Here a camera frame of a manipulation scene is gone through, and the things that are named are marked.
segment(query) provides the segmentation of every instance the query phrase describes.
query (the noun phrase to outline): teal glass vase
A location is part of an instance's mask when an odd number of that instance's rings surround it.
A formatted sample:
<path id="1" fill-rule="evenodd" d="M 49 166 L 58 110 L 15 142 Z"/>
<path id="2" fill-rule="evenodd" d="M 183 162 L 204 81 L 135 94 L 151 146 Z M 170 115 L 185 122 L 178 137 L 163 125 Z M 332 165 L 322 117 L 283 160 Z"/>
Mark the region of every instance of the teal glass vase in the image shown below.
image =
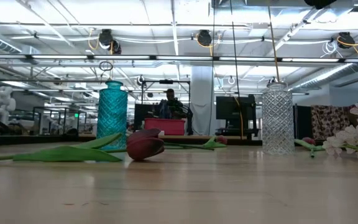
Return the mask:
<path id="1" fill-rule="evenodd" d="M 107 81 L 106 84 L 108 87 L 100 91 L 96 138 L 121 133 L 121 138 L 103 149 L 125 149 L 128 94 L 120 89 L 121 82 Z"/>

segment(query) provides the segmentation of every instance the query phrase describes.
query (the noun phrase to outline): red tulip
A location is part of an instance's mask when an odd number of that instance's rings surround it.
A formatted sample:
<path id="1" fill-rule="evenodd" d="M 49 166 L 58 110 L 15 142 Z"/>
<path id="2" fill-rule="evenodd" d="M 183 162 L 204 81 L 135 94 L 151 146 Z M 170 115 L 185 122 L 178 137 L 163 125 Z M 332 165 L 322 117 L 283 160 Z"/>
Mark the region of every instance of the red tulip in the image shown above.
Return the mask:
<path id="1" fill-rule="evenodd" d="M 314 139 L 312 139 L 312 138 L 304 137 L 302 140 L 307 142 L 307 143 L 309 143 L 309 144 L 312 144 L 314 146 L 316 145 L 316 141 Z"/>
<path id="2" fill-rule="evenodd" d="M 227 145 L 227 138 L 222 135 L 216 136 L 215 141 Z"/>
<path id="3" fill-rule="evenodd" d="M 128 156 L 135 161 L 142 161 L 148 157 L 162 153 L 164 141 L 158 138 L 160 130 L 150 129 L 137 131 L 127 139 Z"/>

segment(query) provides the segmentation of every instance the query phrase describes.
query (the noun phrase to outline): textured glass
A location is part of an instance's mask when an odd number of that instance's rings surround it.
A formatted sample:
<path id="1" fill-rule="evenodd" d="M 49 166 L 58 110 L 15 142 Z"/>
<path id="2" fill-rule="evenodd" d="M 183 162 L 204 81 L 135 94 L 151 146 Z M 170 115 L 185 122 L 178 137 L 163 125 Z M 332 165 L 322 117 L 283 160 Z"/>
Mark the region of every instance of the textured glass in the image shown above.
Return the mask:
<path id="1" fill-rule="evenodd" d="M 273 155 L 295 152 L 292 94 L 284 87 L 284 83 L 272 83 L 262 100 L 263 150 Z"/>
<path id="2" fill-rule="evenodd" d="M 108 88 L 100 91 L 97 138 L 121 133 L 122 137 L 103 149 L 125 149 L 128 95 L 120 90 L 121 82 L 108 81 Z"/>

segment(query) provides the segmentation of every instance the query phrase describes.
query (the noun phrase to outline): vase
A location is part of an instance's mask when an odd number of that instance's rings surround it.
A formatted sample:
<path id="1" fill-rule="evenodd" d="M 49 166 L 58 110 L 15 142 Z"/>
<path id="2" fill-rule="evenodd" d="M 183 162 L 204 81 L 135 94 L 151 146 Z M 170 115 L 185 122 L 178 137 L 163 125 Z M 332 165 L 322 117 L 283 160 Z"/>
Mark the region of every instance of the vase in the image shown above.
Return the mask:
<path id="1" fill-rule="evenodd" d="M 122 83 L 107 81 L 107 88 L 100 91 L 98 132 L 96 138 L 103 138 L 108 135 L 121 133 L 122 136 L 111 145 L 102 149 L 125 149 L 127 129 L 127 92 L 122 91 Z"/>
<path id="2" fill-rule="evenodd" d="M 292 93 L 286 83 L 271 83 L 262 98 L 263 151 L 272 155 L 295 152 Z"/>

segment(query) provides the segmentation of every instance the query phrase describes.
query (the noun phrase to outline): white statue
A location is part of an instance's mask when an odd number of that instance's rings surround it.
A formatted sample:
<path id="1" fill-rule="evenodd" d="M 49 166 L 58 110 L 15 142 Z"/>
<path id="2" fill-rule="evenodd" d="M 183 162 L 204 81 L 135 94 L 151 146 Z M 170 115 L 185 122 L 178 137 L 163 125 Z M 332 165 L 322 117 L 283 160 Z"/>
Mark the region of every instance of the white statue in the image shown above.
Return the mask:
<path id="1" fill-rule="evenodd" d="M 16 100 L 11 98 L 12 87 L 0 87 L 0 121 L 8 124 L 9 112 L 16 109 Z"/>

